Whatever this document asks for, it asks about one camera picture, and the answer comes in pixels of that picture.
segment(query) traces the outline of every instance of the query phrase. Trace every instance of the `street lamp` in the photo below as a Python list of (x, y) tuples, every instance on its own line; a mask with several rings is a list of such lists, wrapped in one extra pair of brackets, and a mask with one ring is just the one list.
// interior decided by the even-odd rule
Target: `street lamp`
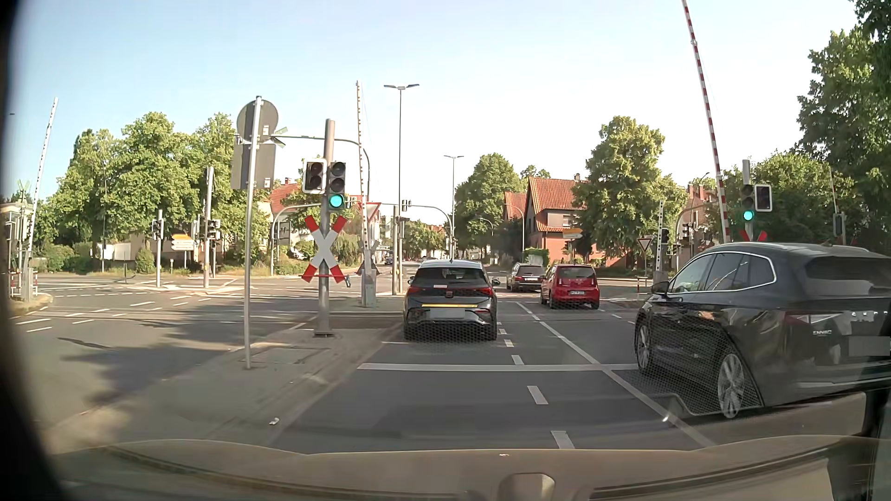
[[(462, 159), (464, 155), (458, 155), (453, 157), (452, 155), (443, 155), (444, 157), (452, 159), (452, 221), (454, 221), (454, 161), (455, 159)], [(452, 223), (452, 237), (451, 244), (449, 245), (448, 256), (449, 258), (454, 258), (454, 222)]]
[[(399, 161), (398, 161), (398, 173), (397, 173), (397, 181), (396, 181), (396, 194), (399, 199), (399, 205), (397, 206), (396, 215), (398, 217), (402, 217), (402, 91), (405, 89), (410, 89), (412, 87), (417, 87), (420, 84), (411, 84), (408, 86), (384, 86), (389, 89), (396, 89), (399, 91)], [(399, 261), (399, 282), (397, 283), (399, 286), (399, 290), (402, 291), (402, 241), (398, 238), (394, 239), (394, 243), (398, 246), (398, 252), (396, 254), (396, 259)]]

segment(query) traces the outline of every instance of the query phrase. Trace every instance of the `car wheel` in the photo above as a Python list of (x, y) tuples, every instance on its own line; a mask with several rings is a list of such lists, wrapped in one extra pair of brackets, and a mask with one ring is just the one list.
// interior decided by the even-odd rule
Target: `car wheel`
[(740, 414), (749, 386), (745, 364), (736, 349), (727, 347), (715, 363), (715, 391), (721, 415), (733, 419)]
[(638, 322), (634, 329), (634, 357), (637, 359), (637, 368), (641, 374), (653, 375), (656, 372), (650, 327), (647, 325), (646, 319)]

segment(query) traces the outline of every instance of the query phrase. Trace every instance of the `lamp post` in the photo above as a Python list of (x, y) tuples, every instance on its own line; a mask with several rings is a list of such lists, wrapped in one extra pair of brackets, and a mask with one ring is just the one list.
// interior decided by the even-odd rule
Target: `lamp post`
[(452, 224), (451, 224), (452, 235), (449, 237), (450, 243), (449, 243), (448, 256), (449, 256), (449, 258), (454, 258), (454, 161), (455, 161), (455, 159), (464, 158), (464, 155), (458, 155), (455, 157), (453, 157), (452, 155), (443, 155), (443, 156), (452, 159)]

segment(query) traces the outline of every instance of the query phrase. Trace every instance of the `road sign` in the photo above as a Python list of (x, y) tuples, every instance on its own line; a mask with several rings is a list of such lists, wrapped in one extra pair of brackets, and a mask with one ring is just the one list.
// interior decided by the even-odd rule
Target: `road sign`
[[(254, 105), (251, 101), (241, 108), (235, 128), (239, 136), (235, 138), (232, 156), (231, 186), (234, 190), (248, 188), (248, 169), (250, 163), (250, 134), (254, 119)], [(260, 107), (260, 126), (258, 128), (257, 165), (254, 169), (254, 181), (257, 188), (272, 188), (275, 175), (275, 144), (263, 144), (278, 125), (278, 110), (264, 100)]]
[(642, 236), (641, 238), (637, 239), (637, 243), (641, 245), (641, 250), (644, 252), (646, 252), (647, 249), (650, 248), (650, 242), (652, 241), (653, 237), (651, 236)]
[(311, 281), (315, 275), (315, 271), (319, 269), (319, 265), (325, 262), (328, 265), (328, 269), (331, 271), (331, 276), (334, 277), (334, 282), (343, 282), (343, 272), (340, 271), (340, 266), (334, 258), (334, 254), (331, 253), (331, 245), (334, 243), (334, 240), (337, 239), (340, 230), (347, 224), (347, 219), (343, 216), (338, 216), (337, 220), (334, 221), (334, 224), (331, 225), (330, 232), (326, 235), (322, 234), (322, 230), (315, 222), (315, 218), (309, 216), (305, 221), (307, 222), (307, 228), (313, 233), (315, 245), (318, 246), (318, 250), (315, 252), (313, 260), (309, 262), (307, 271), (303, 273), (301, 278), (307, 282)]

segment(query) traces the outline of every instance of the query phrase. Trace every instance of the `green traffic light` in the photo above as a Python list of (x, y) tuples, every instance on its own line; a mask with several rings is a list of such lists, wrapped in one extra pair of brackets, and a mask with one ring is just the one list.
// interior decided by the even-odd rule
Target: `green traffic light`
[(334, 209), (340, 209), (343, 207), (343, 195), (337, 193), (328, 195), (328, 205)]

